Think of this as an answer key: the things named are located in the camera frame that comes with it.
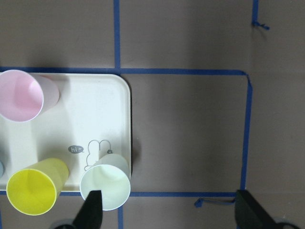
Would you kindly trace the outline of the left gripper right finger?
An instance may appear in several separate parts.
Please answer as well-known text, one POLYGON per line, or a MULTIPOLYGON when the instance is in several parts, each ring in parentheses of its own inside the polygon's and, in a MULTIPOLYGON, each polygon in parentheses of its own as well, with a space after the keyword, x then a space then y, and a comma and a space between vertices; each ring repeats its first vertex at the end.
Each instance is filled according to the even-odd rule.
POLYGON ((240 229, 299 229, 289 222, 276 222, 247 190, 237 190, 235 222, 240 229))

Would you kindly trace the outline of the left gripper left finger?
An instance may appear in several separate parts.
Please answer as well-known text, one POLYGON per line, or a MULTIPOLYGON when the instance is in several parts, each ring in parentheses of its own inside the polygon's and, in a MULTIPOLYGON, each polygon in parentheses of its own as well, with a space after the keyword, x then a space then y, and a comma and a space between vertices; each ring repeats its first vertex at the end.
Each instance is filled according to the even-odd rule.
POLYGON ((100 229, 103 220, 102 191, 90 191, 72 222, 60 223, 54 229, 100 229))

